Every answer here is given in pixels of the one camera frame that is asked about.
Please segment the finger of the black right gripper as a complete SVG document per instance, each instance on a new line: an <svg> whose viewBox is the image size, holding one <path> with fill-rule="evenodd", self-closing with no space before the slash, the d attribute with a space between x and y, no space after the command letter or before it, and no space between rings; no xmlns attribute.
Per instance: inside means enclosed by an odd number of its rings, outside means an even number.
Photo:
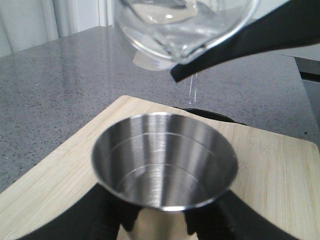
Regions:
<svg viewBox="0 0 320 240"><path fill-rule="evenodd" d="M290 0L187 64L170 71L175 82L229 60L320 42L320 2Z"/></svg>

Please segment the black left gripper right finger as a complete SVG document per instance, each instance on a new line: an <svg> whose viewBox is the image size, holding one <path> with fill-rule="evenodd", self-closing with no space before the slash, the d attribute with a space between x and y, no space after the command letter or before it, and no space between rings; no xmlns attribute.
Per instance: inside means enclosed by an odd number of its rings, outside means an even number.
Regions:
<svg viewBox="0 0 320 240"><path fill-rule="evenodd" d="M295 240L228 191L213 203L184 212L188 234L199 240Z"/></svg>

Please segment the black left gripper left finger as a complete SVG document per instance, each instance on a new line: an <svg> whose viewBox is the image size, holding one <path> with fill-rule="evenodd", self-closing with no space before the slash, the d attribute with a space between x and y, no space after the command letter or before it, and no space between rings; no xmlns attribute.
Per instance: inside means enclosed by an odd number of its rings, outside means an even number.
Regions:
<svg viewBox="0 0 320 240"><path fill-rule="evenodd" d="M94 185L65 212L20 237L20 240L115 240L120 224L132 230L140 208L116 200L99 184Z"/></svg>

